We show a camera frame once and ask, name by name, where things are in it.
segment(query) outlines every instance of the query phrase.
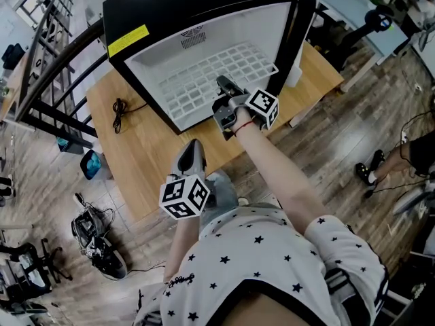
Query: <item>paper sign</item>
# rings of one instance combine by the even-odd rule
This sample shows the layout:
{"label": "paper sign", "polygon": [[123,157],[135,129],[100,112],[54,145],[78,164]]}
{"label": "paper sign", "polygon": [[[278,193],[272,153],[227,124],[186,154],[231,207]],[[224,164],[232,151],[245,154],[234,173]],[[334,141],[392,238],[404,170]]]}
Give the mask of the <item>paper sign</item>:
{"label": "paper sign", "polygon": [[143,39],[145,36],[149,35],[148,29],[145,25],[140,26],[134,31],[129,32],[127,35],[124,35],[120,39],[112,42],[109,45],[109,57],[114,56],[118,52],[121,52],[124,48],[127,48],[129,45],[133,45],[136,41]]}

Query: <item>red bracelet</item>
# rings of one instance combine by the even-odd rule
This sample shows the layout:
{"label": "red bracelet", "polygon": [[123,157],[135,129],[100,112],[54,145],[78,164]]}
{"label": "red bracelet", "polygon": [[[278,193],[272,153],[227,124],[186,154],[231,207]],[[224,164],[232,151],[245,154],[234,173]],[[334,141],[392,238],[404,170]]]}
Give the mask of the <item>red bracelet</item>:
{"label": "red bracelet", "polygon": [[234,132],[234,135],[237,137],[237,132],[242,129],[244,126],[247,126],[249,123],[253,123],[252,121],[246,122],[245,124],[242,124],[240,127],[238,127],[236,129],[236,131]]}

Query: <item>white cube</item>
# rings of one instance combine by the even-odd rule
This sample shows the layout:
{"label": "white cube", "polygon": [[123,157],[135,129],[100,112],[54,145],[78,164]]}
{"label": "white cube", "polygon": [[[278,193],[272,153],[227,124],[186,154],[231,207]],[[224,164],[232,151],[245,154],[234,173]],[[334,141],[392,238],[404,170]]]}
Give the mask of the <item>white cube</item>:
{"label": "white cube", "polygon": [[267,129],[270,129],[278,117],[278,98],[257,88],[246,100],[246,105],[264,117]]}
{"label": "white cube", "polygon": [[159,205],[176,220],[188,219],[201,214],[209,194],[199,176],[191,175],[161,185]]}

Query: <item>white t-shirt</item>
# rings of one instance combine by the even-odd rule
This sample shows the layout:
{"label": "white t-shirt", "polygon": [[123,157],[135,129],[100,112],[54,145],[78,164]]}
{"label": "white t-shirt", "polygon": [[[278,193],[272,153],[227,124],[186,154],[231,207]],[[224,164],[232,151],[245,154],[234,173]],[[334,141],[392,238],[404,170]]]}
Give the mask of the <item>white t-shirt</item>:
{"label": "white t-shirt", "polygon": [[435,17],[435,5],[427,0],[418,1],[417,5],[420,11],[414,6],[411,6],[408,15],[417,26],[422,27],[425,20]]}
{"label": "white t-shirt", "polygon": [[310,326],[372,325],[387,286],[378,256],[336,217],[302,236],[282,210],[241,207],[204,228],[169,283],[141,290],[134,325],[219,325],[249,291]]}

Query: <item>hand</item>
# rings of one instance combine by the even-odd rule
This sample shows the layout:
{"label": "hand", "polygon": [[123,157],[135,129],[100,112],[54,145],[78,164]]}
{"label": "hand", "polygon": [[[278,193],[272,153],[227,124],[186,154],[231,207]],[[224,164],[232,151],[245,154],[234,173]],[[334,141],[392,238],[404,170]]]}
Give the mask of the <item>hand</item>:
{"label": "hand", "polygon": [[249,121],[252,121],[251,115],[249,114],[248,110],[246,110],[244,107],[239,107],[236,111],[237,120],[236,123],[234,123],[231,126],[231,130],[235,132],[237,129],[242,127],[245,123],[248,123]]}

